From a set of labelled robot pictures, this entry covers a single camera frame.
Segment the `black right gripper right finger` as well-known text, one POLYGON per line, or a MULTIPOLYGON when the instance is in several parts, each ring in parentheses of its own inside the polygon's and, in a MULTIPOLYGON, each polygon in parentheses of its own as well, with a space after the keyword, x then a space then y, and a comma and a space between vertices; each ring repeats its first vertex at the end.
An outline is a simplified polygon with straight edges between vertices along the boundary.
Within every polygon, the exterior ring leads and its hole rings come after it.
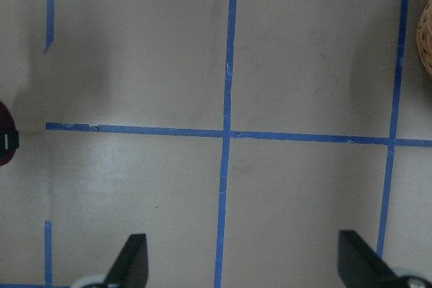
POLYGON ((345 287, 405 287, 357 232, 339 231, 337 246, 337 271, 345 287))

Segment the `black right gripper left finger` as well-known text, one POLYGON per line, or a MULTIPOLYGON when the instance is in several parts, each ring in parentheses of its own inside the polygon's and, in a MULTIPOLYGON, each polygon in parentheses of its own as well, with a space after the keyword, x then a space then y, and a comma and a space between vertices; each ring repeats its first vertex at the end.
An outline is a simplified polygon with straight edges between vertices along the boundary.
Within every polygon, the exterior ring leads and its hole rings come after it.
POLYGON ((104 287, 146 287, 148 258, 146 234, 131 234, 105 277, 104 287))

